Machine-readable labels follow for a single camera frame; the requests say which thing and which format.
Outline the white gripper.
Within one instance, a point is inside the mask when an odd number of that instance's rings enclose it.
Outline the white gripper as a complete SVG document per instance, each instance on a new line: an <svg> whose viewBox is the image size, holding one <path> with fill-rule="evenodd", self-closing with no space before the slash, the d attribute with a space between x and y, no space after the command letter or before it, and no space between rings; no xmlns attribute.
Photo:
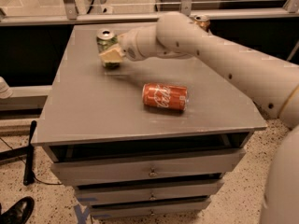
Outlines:
<svg viewBox="0 0 299 224"><path fill-rule="evenodd" d="M104 63L121 63L126 56L131 61L143 61L144 56L137 46L137 35L139 30L133 29L118 36L119 44L99 53Z"/></svg>

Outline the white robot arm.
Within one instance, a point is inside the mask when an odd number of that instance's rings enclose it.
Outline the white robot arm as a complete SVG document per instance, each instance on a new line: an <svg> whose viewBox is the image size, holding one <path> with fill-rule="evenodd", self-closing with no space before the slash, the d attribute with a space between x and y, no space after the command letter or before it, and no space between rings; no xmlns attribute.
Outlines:
<svg viewBox="0 0 299 224"><path fill-rule="evenodd" d="M100 53L105 63L184 55L201 60L291 129L270 166L260 224L298 224L299 66L215 36L179 12L165 13L152 26L120 35L115 45Z"/></svg>

